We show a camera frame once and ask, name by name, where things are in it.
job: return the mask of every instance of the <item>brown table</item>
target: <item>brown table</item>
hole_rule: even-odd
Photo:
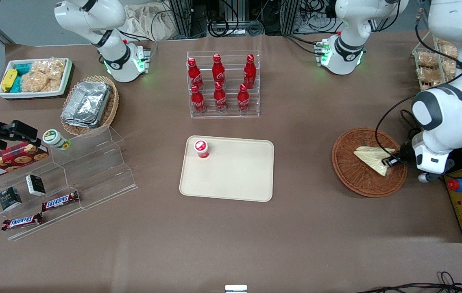
[[[186,51],[260,43],[261,117],[192,120]],[[161,42],[149,74],[117,84],[121,104],[112,126],[126,140],[123,156],[139,188],[20,241],[0,231],[0,293],[208,293],[225,284],[247,284],[252,293],[349,293],[437,282],[443,270],[462,282],[462,237],[440,182],[421,184],[410,171],[396,194],[363,198],[342,185],[330,162],[341,133],[374,127],[418,90],[408,59],[416,43],[413,32],[374,34],[359,68],[335,76],[281,37]],[[90,45],[6,49],[7,60],[71,58],[73,84],[107,74]],[[0,119],[61,129],[62,104],[0,98]],[[406,136],[397,112],[382,130],[399,142]],[[272,200],[181,195],[191,135],[272,141]]]

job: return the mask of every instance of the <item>round wicker tray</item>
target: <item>round wicker tray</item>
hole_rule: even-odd
[[[334,171],[348,188],[360,195],[381,198],[398,191],[406,179],[408,169],[400,164],[389,170],[387,176],[381,176],[361,161],[354,151],[366,145],[377,147],[373,128],[353,128],[338,137],[332,148]],[[385,148],[399,149],[399,145],[389,135],[378,131],[378,139]]]
[[[105,76],[97,76],[97,75],[87,77],[83,79],[82,81],[92,81],[92,82],[102,81],[110,85],[110,87],[112,87],[112,91],[110,92],[110,96],[108,97],[109,100],[106,104],[105,112],[103,113],[101,124],[99,126],[112,124],[113,119],[116,117],[117,107],[119,106],[119,93],[117,92],[117,88],[115,84],[109,78],[106,78]],[[70,96],[72,95],[72,92],[74,91],[75,87],[77,87],[77,85],[79,85],[79,82],[76,83],[76,85],[74,85],[74,87],[69,91],[69,94],[67,95],[67,99],[64,102],[63,109],[67,106],[70,100]],[[89,132],[90,130],[95,129],[95,128],[71,126],[71,125],[66,124],[63,121],[61,121],[61,124],[63,124],[63,128],[65,128],[65,130],[67,130],[68,133],[77,135],[77,136],[85,134],[86,132]]]

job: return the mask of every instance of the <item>teal package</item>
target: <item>teal package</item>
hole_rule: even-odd
[[[14,80],[14,84],[10,89],[11,93],[21,93],[21,76],[17,76]]]
[[[32,64],[26,63],[26,64],[17,64],[16,65],[16,70],[17,74],[23,75],[26,74],[30,71]]]

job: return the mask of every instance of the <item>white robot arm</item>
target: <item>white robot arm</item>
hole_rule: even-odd
[[[334,74],[349,74],[359,64],[363,47],[372,33],[369,19],[397,17],[408,0],[337,0],[336,15],[345,28],[339,35],[323,39],[326,49],[320,64]]]
[[[421,91],[412,102],[412,113],[423,131],[402,144],[397,157],[424,171],[421,182],[433,181],[451,168],[450,153],[462,148],[462,2],[432,0],[429,26],[433,35],[457,47],[458,62],[452,82]],[[384,162],[399,163],[395,158]]]
[[[124,43],[119,32],[114,31],[126,20],[119,1],[66,0],[56,4],[54,15],[60,26],[97,47],[115,80],[129,82],[145,71],[142,47]]]

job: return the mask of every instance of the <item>small black box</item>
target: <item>small black box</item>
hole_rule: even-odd
[[[43,180],[41,180],[41,178],[31,174],[25,179],[27,180],[28,192],[31,195],[37,195],[39,197],[45,195],[45,187],[43,186]]]
[[[15,208],[21,204],[21,198],[17,189],[14,187],[9,187],[8,189],[0,193],[0,204],[4,211],[9,211],[12,208]]]

